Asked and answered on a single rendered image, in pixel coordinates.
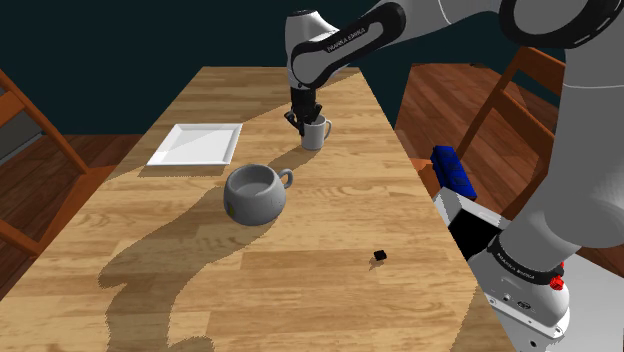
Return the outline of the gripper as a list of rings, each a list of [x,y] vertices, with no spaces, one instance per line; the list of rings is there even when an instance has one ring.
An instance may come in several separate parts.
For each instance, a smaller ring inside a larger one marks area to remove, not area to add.
[[[316,102],[315,89],[290,88],[291,110],[284,114],[286,120],[305,135],[304,122],[313,122],[321,113],[322,105]]]

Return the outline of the white cylindrical mug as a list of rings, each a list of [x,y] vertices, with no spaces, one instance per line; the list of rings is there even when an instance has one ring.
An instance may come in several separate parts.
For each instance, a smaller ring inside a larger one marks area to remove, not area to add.
[[[319,115],[311,124],[304,125],[301,145],[306,150],[320,150],[332,130],[332,121]]]

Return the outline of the round grey mug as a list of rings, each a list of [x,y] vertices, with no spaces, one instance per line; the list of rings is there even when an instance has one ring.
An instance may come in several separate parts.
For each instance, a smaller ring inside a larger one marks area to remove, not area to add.
[[[234,170],[224,186],[223,202],[227,215],[245,226],[271,222],[283,211],[286,190],[293,184],[290,169],[275,172],[261,164],[248,164]]]

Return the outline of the white square plate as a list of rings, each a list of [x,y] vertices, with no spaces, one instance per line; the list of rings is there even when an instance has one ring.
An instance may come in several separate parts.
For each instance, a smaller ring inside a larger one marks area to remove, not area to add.
[[[242,126],[242,123],[175,124],[146,165],[229,165]]]

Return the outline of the blue box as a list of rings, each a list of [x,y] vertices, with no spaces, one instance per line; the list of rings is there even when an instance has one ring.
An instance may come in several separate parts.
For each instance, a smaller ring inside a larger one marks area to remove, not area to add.
[[[477,199],[460,159],[451,146],[434,146],[430,161],[441,188],[448,188],[472,201]]]

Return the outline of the wooden table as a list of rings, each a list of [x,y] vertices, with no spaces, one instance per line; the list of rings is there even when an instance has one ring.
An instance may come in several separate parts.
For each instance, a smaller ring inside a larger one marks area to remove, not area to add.
[[[284,69],[200,69],[0,300],[0,352],[515,352],[362,74],[318,98],[310,152]],[[229,165],[146,165],[201,123],[243,124]],[[294,176],[259,226],[224,209],[248,164]]]

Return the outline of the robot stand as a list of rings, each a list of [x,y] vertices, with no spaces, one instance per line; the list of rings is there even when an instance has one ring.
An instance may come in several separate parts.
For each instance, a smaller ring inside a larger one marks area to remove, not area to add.
[[[460,239],[474,219],[485,229],[477,235],[505,229],[510,221],[452,190],[443,188],[433,202],[449,231]],[[571,288],[567,315],[554,327],[547,327],[523,316],[513,298],[501,293],[483,293],[517,352],[624,352],[624,279],[578,255],[565,262],[564,281]]]

